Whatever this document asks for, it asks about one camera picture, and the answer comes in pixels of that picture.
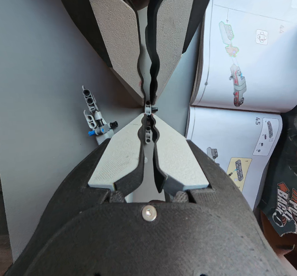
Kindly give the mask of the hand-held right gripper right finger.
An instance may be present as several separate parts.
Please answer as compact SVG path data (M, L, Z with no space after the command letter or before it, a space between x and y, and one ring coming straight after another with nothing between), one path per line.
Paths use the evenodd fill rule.
M202 189L209 182L186 138L152 115L154 181L158 192Z

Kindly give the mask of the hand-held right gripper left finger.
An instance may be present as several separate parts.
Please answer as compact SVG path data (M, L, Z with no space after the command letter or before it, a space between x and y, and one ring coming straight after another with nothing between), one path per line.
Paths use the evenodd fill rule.
M143 182L146 115L140 114L109 141L88 185L128 196Z

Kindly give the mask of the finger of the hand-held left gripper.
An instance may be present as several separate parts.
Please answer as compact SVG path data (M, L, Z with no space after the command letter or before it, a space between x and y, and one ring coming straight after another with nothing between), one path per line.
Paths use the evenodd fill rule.
M152 105L156 104L181 59L193 1L149 1L145 36L151 59Z
M89 0L111 70L140 105L145 104L143 77L139 69L140 32L138 17L123 0Z

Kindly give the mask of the grey technic sub-assembly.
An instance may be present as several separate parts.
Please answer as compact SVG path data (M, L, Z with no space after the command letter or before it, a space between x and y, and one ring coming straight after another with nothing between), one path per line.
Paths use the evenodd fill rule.
M110 139L114 135L114 129L118 127L117 121L106 122L100 112L95 97L92 92L82 86L83 96L86 101L88 112L84 110L84 116L89 128L88 135L94 136L98 145L102 144L106 139Z

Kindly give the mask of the grey lego beam with pins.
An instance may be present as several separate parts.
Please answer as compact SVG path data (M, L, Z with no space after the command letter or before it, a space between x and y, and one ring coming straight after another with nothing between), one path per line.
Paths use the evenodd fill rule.
M158 111L158 107L152 107L150 100L147 100L144 105L144 112L146 114L146 134L145 134L145 143L149 144L152 141L153 132L153 120L152 114Z

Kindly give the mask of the lego instruction booklet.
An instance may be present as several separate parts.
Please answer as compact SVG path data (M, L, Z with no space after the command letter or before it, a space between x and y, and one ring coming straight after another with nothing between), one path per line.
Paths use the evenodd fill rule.
M296 0L210 0L186 138L219 165L253 210L296 106Z

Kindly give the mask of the dark printed lego set box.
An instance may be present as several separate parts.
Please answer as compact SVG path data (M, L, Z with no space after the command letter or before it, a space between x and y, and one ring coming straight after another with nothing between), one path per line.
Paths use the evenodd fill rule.
M297 107L281 117L283 128L269 161L258 207L283 236L297 230Z

